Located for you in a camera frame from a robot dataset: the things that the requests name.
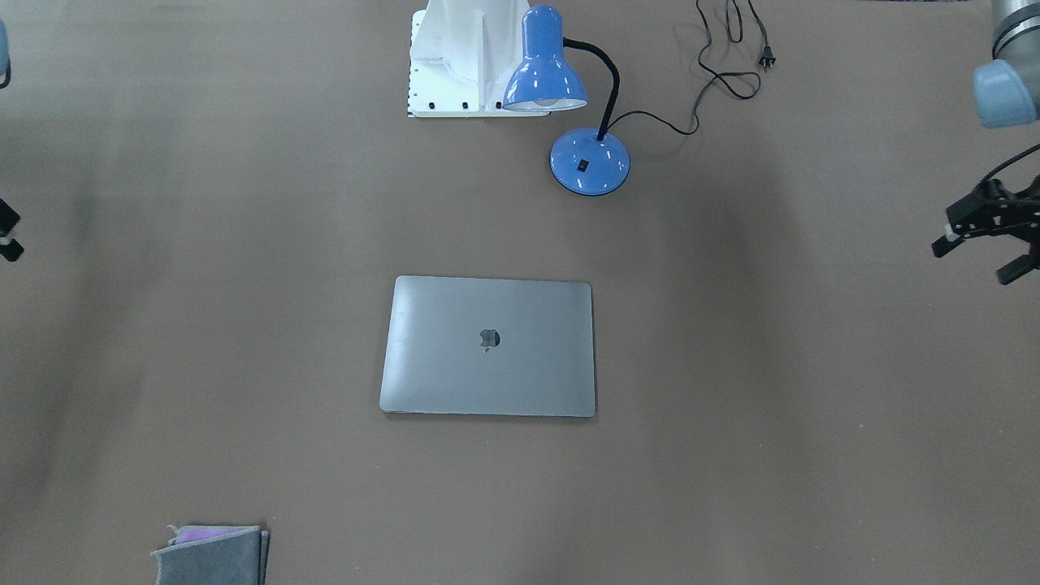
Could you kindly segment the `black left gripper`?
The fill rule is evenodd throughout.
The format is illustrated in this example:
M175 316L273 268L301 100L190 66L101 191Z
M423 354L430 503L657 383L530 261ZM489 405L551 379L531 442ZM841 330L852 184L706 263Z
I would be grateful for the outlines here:
M983 197L983 188L974 189L952 203L946 210L952 232L944 233L931 244L933 256L943 258L965 238L981 236L1013 236L1036 245L1039 238L1039 179L1038 206L1022 206L1017 210L996 210ZM1009 285L1031 271L1039 268L1039 254L1029 253L1016 257L996 271L1000 285Z

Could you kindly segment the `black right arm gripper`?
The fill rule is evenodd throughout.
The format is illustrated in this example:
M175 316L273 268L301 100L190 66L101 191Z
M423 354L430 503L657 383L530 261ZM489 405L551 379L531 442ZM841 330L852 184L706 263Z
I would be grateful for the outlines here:
M21 215L16 212L3 199L0 200L1 208L1 255L8 262L18 262L24 252L24 247L16 240L15 226L21 222Z

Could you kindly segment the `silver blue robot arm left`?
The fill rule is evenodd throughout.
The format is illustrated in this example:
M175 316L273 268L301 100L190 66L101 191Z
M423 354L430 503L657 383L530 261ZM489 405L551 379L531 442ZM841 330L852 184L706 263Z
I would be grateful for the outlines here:
M990 62L973 72L978 123L987 129L1026 126L1039 116L1039 5L1036 1L993 1ZM944 233L931 245L941 258L955 248L982 237L1011 237L1026 243L1025 254L999 269L999 281L1038 269L1038 181L1011 190L1002 171L1037 154L1038 146L1004 160L960 200L947 207Z

